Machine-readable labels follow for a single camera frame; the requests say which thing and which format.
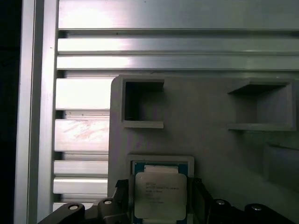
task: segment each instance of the black mechanical arm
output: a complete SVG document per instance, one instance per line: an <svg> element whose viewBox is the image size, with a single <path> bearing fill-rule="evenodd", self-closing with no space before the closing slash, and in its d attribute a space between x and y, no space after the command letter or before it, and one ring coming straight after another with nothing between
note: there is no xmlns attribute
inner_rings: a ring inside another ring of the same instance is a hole
<svg viewBox="0 0 299 224"><path fill-rule="evenodd" d="M262 204L248 204L239 210L222 199L213 199L201 179L191 181L191 210L205 224L294 224ZM112 198L105 198L85 210L80 203L67 203L39 224L131 224L128 180L119 180Z"/></svg>

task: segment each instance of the dark background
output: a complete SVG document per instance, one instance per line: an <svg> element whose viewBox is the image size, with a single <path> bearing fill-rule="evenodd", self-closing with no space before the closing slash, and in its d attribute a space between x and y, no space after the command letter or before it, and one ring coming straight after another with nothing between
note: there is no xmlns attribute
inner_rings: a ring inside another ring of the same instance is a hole
<svg viewBox="0 0 299 224"><path fill-rule="evenodd" d="M22 0L0 0L0 148L4 210L1 223L13 223L16 123Z"/></svg>

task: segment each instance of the screw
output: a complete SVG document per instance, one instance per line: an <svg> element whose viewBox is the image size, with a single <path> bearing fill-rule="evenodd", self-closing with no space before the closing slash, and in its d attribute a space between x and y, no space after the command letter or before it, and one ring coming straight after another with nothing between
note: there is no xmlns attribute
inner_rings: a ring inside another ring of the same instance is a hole
<svg viewBox="0 0 299 224"><path fill-rule="evenodd" d="M72 205L72 206L69 207L70 210L75 210L77 208L79 208L79 206L77 206L77 205Z"/></svg>
<svg viewBox="0 0 299 224"><path fill-rule="evenodd" d="M225 204L225 202L223 200L217 200L216 203L219 204L219 205L224 205Z"/></svg>
<svg viewBox="0 0 299 224"><path fill-rule="evenodd" d="M260 210L262 210L262 208L261 208L260 206L258 206L258 205L252 205L251 207L252 207L252 209L255 210L255 211L260 211Z"/></svg>

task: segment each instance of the metal frame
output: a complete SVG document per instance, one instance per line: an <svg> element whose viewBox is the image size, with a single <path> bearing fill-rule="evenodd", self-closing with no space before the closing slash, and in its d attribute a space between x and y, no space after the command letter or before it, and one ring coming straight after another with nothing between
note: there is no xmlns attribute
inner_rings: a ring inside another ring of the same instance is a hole
<svg viewBox="0 0 299 224"><path fill-rule="evenodd" d="M56 96L58 0L44 0L43 63L39 136L37 221L53 209L53 159Z"/></svg>
<svg viewBox="0 0 299 224"><path fill-rule="evenodd" d="M36 223L43 1L23 0L14 223Z"/></svg>

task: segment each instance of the rectangular slot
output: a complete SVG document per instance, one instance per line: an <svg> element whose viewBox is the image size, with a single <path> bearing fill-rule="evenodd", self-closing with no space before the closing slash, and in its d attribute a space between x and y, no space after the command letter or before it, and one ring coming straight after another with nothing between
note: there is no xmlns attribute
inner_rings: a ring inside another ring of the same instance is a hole
<svg viewBox="0 0 299 224"><path fill-rule="evenodd" d="M234 96L236 123L231 130L295 131L293 86L287 81L245 80L228 92Z"/></svg>
<svg viewBox="0 0 299 224"><path fill-rule="evenodd" d="M126 79L123 82L124 127L163 128L159 104L163 92L163 79Z"/></svg>

